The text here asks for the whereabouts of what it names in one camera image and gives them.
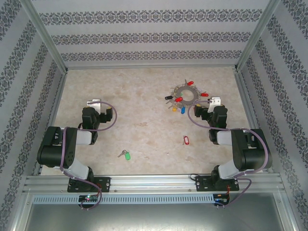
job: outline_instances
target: metal grille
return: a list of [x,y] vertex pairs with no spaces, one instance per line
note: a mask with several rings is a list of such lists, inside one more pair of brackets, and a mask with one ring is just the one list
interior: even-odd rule
[[[69,205],[78,203],[78,195],[36,195],[33,204]],[[213,203],[213,194],[179,195],[103,195],[101,204],[199,204]]]

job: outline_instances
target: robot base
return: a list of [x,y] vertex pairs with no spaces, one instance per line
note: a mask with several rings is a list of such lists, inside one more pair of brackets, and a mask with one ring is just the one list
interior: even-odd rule
[[240,189],[237,180],[223,180],[219,177],[218,165],[212,171],[211,176],[197,176],[195,181],[197,192],[226,191],[228,186],[230,191]]

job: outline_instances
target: key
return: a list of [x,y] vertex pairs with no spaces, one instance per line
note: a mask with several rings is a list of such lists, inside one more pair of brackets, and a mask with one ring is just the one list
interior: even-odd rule
[[126,150],[123,150],[122,153],[120,155],[118,155],[117,157],[120,157],[122,155],[125,155],[126,154]]

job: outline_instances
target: cable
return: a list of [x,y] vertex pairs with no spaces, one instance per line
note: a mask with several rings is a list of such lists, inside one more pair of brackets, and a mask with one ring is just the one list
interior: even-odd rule
[[252,181],[251,179],[249,178],[240,178],[240,179],[237,179],[237,180],[248,180],[249,181],[249,184],[247,185],[247,187],[235,198],[233,199],[230,203],[228,203],[227,205],[225,205],[225,207],[228,207],[230,205],[232,205],[235,201],[237,201],[241,196],[243,196],[243,194],[248,190],[248,188],[250,187],[250,185],[252,184]]
[[228,195],[227,200],[229,200],[230,199],[230,186],[229,185],[227,185],[227,193],[226,193],[226,195]]
[[190,178],[191,180],[195,181],[195,182],[196,182],[196,179],[193,179],[193,178],[192,178],[192,175],[195,175],[195,176],[199,176],[199,177],[200,177],[200,175],[192,173],[192,174],[189,176],[189,178]]
[[222,203],[220,203],[220,202],[215,201],[213,204],[214,204],[214,205],[215,205],[215,204],[218,204],[218,205],[222,206],[223,208],[225,208],[225,205],[222,204]]
[[[109,103],[106,103],[106,102],[102,102],[102,101],[96,101],[96,102],[92,102],[92,103],[89,103],[89,104],[93,104],[93,103],[103,103],[103,104],[106,104],[110,107],[112,107],[112,109],[114,110],[115,112],[115,120],[114,122],[112,123],[112,125],[110,125],[109,127],[107,128],[103,128],[103,129],[78,129],[78,130],[83,130],[83,131],[106,131],[107,129],[111,128],[115,123],[116,123],[116,120],[117,120],[117,112],[116,112],[116,109]],[[63,130],[63,143],[62,143],[62,156],[61,156],[61,163],[60,163],[60,171],[62,171],[62,173],[66,176],[68,176],[69,178],[72,178],[74,180],[78,180],[78,181],[81,181],[81,182],[84,182],[84,183],[87,183],[89,185],[92,185],[94,186],[95,188],[98,189],[98,194],[100,195],[100,198],[99,200],[96,202],[96,204],[94,204],[92,207],[90,208],[84,208],[82,207],[82,204],[84,203],[84,201],[81,202],[80,204],[80,207],[81,209],[86,209],[87,211],[95,208],[101,201],[102,201],[102,197],[103,197],[103,194],[102,194],[102,190],[99,186],[97,186],[96,184],[90,182],[90,181],[87,181],[87,180],[84,180],[84,179],[80,179],[80,178],[77,178],[77,177],[74,177],[73,175],[67,173],[67,172],[64,172],[64,168],[63,168],[63,164],[64,164],[64,157],[65,157],[65,137],[66,137],[66,130],[67,130],[68,127],[65,127],[64,130]]]
[[[265,142],[262,140],[262,138],[256,134],[254,131],[248,129],[248,128],[215,128],[215,127],[210,127],[210,126],[204,126],[204,125],[201,125],[201,124],[198,124],[197,122],[195,122],[192,117],[190,116],[189,112],[190,112],[190,109],[192,106],[198,104],[198,103],[210,103],[211,101],[209,100],[205,100],[205,101],[198,101],[198,102],[195,102],[193,103],[189,108],[188,108],[188,111],[187,111],[187,115],[188,115],[188,118],[197,126],[199,127],[202,127],[202,128],[207,128],[207,129],[216,129],[216,130],[220,130],[220,131],[231,131],[231,130],[244,130],[244,131],[248,131],[250,133],[252,133],[259,141],[260,143],[262,144],[263,146],[263,149],[264,149],[264,154],[265,154],[265,158],[264,158],[264,163],[263,165],[258,168],[257,170],[253,170],[253,171],[247,171],[247,172],[241,172],[237,175],[234,176],[234,178],[237,180],[238,177],[242,176],[242,175],[246,175],[246,173],[256,173],[256,172],[259,172],[261,171],[262,169],[265,168],[266,164],[268,163],[268,160],[269,160],[269,153],[268,153],[268,149],[266,147],[266,144]],[[228,205],[231,205],[234,201],[237,201],[238,198],[240,198],[247,190],[248,188],[250,187],[251,185],[251,180],[249,178],[241,178],[240,180],[248,180],[249,181],[249,184],[248,186],[233,200],[231,201],[229,204],[227,204],[226,206]]]

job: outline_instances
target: aluminum frame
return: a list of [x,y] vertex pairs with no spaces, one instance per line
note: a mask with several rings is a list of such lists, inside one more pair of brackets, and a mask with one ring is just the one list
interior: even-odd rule
[[280,0],[269,0],[268,5],[264,9],[264,12],[262,13],[261,18],[259,19],[258,24],[255,27],[254,32],[250,36],[250,38],[247,42],[247,45],[245,46],[245,48],[244,48],[244,50],[243,50],[243,52],[242,52],[242,54],[239,58],[239,61],[236,65],[237,71],[240,71],[243,68],[243,66],[245,65],[251,51],[254,49],[257,41],[259,40],[262,32],[266,28],[268,21],[272,17],[272,15],[275,12],[279,3],[280,3]]
[[[103,195],[158,195],[158,194],[215,194],[216,192],[197,192],[195,182],[185,175],[129,175],[129,176],[99,176],[110,177],[110,192]],[[297,231],[298,226],[293,215],[285,188],[279,173],[249,174],[252,185],[246,193],[273,193],[276,206],[286,231]],[[247,181],[240,180],[238,192],[248,185]],[[87,193],[67,192],[69,178],[66,176],[28,176],[24,184],[20,203],[18,205],[13,225],[10,231],[24,231],[36,195],[85,195]]]
[[54,44],[50,34],[48,33],[41,17],[39,16],[37,10],[35,9],[32,0],[20,0],[23,9],[31,19],[33,25],[35,26],[37,32],[39,33],[40,37],[42,38],[43,42],[45,43],[48,51],[50,52],[51,56],[57,63],[59,69],[62,73],[67,70],[67,67],[64,63],[64,60],[59,53],[56,45]]
[[234,77],[236,81],[237,88],[240,93],[240,97],[243,103],[243,107],[246,113],[246,117],[248,120],[248,124],[250,128],[259,128],[256,115],[254,113],[254,109],[252,107],[252,104],[249,100],[249,95],[247,88],[245,87],[244,80],[242,73],[240,71],[234,71]]

